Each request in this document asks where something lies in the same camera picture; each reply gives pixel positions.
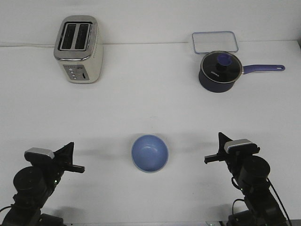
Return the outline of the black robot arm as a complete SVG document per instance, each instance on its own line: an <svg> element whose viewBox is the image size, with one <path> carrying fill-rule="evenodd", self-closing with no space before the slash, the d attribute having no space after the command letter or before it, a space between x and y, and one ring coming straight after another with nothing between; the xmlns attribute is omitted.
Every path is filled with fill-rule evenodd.
<svg viewBox="0 0 301 226"><path fill-rule="evenodd" d="M83 173L85 167L73 164L74 143L70 142L53 152L30 148L24 158L31 163L16 173L13 185L14 203L2 221L3 226L62 226L63 218L41 213L48 198L61 181L64 172Z"/></svg>
<svg viewBox="0 0 301 226"><path fill-rule="evenodd" d="M232 213L228 226L290 226L292 223L274 186L269 180L270 165L258 156L260 148L248 139L232 140L218 134L217 154L204 162L223 161L232 175L232 185L244 196L247 210Z"/></svg>

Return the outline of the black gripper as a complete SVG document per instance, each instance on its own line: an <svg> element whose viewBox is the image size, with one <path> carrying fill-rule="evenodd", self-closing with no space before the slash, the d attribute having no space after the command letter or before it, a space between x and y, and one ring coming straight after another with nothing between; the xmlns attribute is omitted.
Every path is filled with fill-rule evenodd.
<svg viewBox="0 0 301 226"><path fill-rule="evenodd" d="M207 164L214 161L224 161L232 174L232 180L237 188L268 188L268 175L270 166L266 160L255 155L230 155L226 154L224 145L233 141L231 138L218 133L219 149L217 154L206 156Z"/></svg>
<svg viewBox="0 0 301 226"><path fill-rule="evenodd" d="M84 166L73 164L74 142L54 152L54 160L48 163L32 162L15 175L13 185L21 195L51 195L64 172L83 173Z"/></svg>

